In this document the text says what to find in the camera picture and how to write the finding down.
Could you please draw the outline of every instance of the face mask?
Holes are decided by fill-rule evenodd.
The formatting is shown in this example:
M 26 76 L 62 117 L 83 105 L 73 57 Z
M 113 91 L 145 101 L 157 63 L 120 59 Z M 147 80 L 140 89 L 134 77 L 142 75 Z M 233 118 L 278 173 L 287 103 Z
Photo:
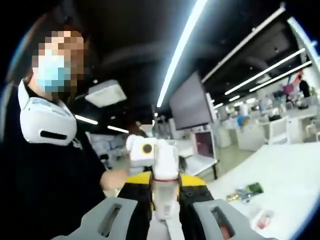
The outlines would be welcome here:
M 38 56 L 37 78 L 44 92 L 63 92 L 65 87 L 70 87 L 70 62 L 65 62 L 64 56 L 52 55 L 52 51 L 47 49 L 44 56 Z

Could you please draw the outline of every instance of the black ceiling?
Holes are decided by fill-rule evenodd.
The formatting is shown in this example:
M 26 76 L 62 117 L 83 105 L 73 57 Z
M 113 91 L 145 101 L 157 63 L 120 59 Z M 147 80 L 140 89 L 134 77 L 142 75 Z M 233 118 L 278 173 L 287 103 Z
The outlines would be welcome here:
M 156 104 L 171 58 L 195 0 L 77 0 L 75 10 L 83 27 L 91 33 L 94 69 L 79 88 L 73 111 L 95 119 L 85 124 L 93 132 L 107 133 L 107 125 L 123 127 L 132 118 L 151 122 L 151 105 Z M 253 28 L 280 7 L 280 1 L 208 0 L 197 22 L 158 111 L 170 114 L 170 95 L 194 72 L 203 78 L 239 44 Z M 296 52 L 296 40 L 283 15 L 261 31 L 205 82 L 217 102 L 248 94 L 254 83 L 228 95 L 224 92 Z M 284 73 L 301 64 L 299 57 L 270 72 Z M 127 100 L 97 108 L 83 94 L 98 82 L 116 79 Z

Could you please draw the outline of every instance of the large screen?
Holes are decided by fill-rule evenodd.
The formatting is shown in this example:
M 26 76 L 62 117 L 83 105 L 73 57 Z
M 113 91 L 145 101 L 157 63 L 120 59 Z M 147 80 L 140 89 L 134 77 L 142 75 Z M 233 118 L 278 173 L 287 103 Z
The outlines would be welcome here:
M 177 130 L 212 121 L 204 86 L 196 72 L 172 95 L 169 104 Z

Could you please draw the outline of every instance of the hand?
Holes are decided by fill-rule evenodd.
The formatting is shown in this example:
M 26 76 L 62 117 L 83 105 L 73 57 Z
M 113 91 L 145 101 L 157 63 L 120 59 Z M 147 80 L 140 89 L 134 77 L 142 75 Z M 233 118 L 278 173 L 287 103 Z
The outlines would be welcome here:
M 120 189 L 125 185 L 128 177 L 129 173 L 123 169 L 105 171 L 102 174 L 100 184 L 103 190 Z

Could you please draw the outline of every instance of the yellow part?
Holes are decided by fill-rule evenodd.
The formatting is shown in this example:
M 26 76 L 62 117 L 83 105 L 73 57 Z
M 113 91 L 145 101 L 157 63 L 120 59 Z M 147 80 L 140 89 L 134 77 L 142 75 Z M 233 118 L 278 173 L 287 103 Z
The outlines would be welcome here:
M 186 174 L 180 174 L 181 187 L 196 187 L 205 186 L 206 182 L 198 176 L 189 176 Z
M 149 184 L 151 171 L 145 171 L 136 175 L 130 176 L 126 179 L 127 184 Z

